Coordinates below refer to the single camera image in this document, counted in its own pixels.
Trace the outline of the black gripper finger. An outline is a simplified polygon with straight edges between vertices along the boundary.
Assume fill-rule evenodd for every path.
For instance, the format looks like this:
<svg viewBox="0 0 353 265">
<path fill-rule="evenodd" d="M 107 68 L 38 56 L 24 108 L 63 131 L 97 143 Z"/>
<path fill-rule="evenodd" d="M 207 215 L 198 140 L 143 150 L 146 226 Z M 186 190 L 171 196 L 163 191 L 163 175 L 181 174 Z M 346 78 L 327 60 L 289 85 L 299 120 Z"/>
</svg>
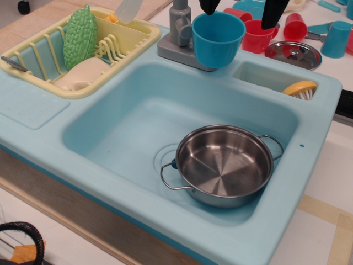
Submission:
<svg viewBox="0 0 353 265">
<path fill-rule="evenodd" d="M 276 27 L 288 3 L 289 0 L 266 0 L 261 20 L 261 28 L 268 30 Z"/>
<path fill-rule="evenodd" d="M 201 9 L 207 14 L 214 14 L 220 0 L 199 0 Z"/>
</svg>

